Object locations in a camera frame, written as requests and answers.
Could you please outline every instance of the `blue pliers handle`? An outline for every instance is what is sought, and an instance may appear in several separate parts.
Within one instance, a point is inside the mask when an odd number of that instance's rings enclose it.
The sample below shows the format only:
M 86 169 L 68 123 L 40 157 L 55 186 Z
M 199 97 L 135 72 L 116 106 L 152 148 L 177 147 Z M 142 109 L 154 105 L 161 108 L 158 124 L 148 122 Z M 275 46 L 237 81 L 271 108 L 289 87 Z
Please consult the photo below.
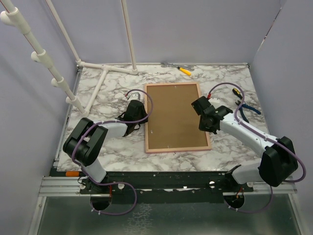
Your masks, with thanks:
M 256 114 L 258 114 L 258 115 L 261 114 L 261 112 L 260 112 L 259 110 L 257 110 L 256 108 L 253 108 L 253 107 L 250 106 L 250 105 L 247 105 L 246 103 L 244 103 L 241 107 L 243 107 L 243 108 L 245 108 L 245 109 L 250 109 L 250 110 L 256 112 Z
M 246 116 L 245 116 L 245 114 L 244 114 L 244 111 L 243 111 L 243 108 L 242 108 L 242 107 L 240 107 L 239 112 L 240 112 L 240 115 L 241 115 L 241 117 L 243 118 L 243 120 L 244 120 L 245 122 L 249 123 L 248 119 L 246 118 Z
M 241 101 L 237 101 L 235 102 L 237 105 L 240 105 Z M 240 114 L 241 114 L 241 117 L 243 118 L 244 121 L 246 121 L 247 123 L 249 123 L 248 119 L 246 118 L 245 114 L 244 114 L 244 111 L 243 111 L 243 108 L 245 109 L 249 109 L 249 110 L 252 110 L 254 112 L 256 112 L 257 114 L 261 114 L 261 112 L 259 110 L 257 110 L 256 108 L 253 108 L 249 105 L 247 105 L 246 103 L 242 104 L 242 106 L 240 107 L 239 111 L 240 111 Z

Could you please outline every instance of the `yellow screwdriver handle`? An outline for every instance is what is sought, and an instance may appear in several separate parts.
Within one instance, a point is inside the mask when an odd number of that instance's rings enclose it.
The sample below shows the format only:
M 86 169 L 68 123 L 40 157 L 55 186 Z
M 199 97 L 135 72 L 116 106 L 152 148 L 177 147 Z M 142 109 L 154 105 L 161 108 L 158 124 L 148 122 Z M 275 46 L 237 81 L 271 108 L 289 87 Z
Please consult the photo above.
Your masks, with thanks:
M 186 70 L 186 69 L 183 69 L 183 68 L 179 67 L 179 70 L 182 71 L 184 74 L 186 74 L 186 75 L 188 75 L 188 76 L 191 75 L 191 72 L 188 71 L 188 70 Z

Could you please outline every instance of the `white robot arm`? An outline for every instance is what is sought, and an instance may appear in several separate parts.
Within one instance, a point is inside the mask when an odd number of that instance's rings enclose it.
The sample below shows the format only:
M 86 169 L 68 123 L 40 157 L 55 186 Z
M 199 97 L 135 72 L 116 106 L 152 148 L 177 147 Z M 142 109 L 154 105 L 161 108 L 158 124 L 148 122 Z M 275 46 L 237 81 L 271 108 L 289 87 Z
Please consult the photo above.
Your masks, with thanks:
M 266 140 L 244 128 L 235 118 L 233 111 L 225 106 L 217 109 L 202 96 L 192 103 L 193 108 L 200 117 L 199 129 L 202 131 L 217 133 L 222 130 L 239 139 L 251 148 L 260 158 L 259 163 L 250 165 L 238 165 L 226 173 L 226 177 L 232 184 L 245 184 L 247 182 L 266 182 L 271 186 L 280 185 L 297 168 L 298 163 L 287 151 L 268 140 L 277 141 L 294 153 L 293 144 L 287 137 L 277 138 L 267 135 Z M 261 133 L 262 131 L 245 123 L 248 127 Z

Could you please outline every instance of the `marble tabletop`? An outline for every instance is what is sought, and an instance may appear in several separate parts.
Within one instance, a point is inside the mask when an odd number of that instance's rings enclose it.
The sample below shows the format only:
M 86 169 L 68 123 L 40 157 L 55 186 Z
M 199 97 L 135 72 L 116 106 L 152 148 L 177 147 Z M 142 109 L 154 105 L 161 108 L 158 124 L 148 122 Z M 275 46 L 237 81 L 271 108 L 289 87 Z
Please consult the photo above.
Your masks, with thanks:
M 176 68 L 163 68 L 160 65 L 139 65 L 138 75 L 110 71 L 100 88 L 98 96 L 88 116 L 93 121 L 110 120 L 119 116 L 126 108 L 124 94 L 130 89 L 144 89 L 146 83 L 199 82 L 201 94 L 207 95 L 210 88 L 221 82 L 236 83 L 243 88 L 246 102 L 261 111 L 248 66 L 194 66 L 189 77 Z M 84 68 L 79 81 L 77 95 L 86 106 L 101 70 Z M 221 104 L 236 109 L 236 96 L 231 86 L 220 86 L 212 94 Z M 250 124 L 263 132 L 267 126 L 263 115 L 245 110 Z M 70 114 L 65 138 L 81 119 L 79 111 L 73 108 Z M 238 164 L 256 163 L 256 154 L 229 134 L 219 131 L 210 134 L 212 150 L 177 153 L 145 153 L 144 126 L 127 137 L 113 138 L 104 142 L 99 160 L 107 171 L 220 171 L 230 170 Z M 69 156 L 61 151 L 58 171 L 79 170 Z

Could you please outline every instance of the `cork board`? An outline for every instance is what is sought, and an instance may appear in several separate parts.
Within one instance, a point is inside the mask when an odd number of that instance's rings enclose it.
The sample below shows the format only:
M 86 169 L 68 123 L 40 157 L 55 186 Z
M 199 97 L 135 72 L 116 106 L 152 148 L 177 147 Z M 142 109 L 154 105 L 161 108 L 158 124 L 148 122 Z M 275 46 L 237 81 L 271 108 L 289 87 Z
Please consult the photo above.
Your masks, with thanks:
M 201 95 L 197 82 L 146 84 L 154 109 L 145 126 L 146 153 L 210 150 L 209 134 L 199 130 L 191 103 Z M 145 97 L 147 113 L 151 102 Z

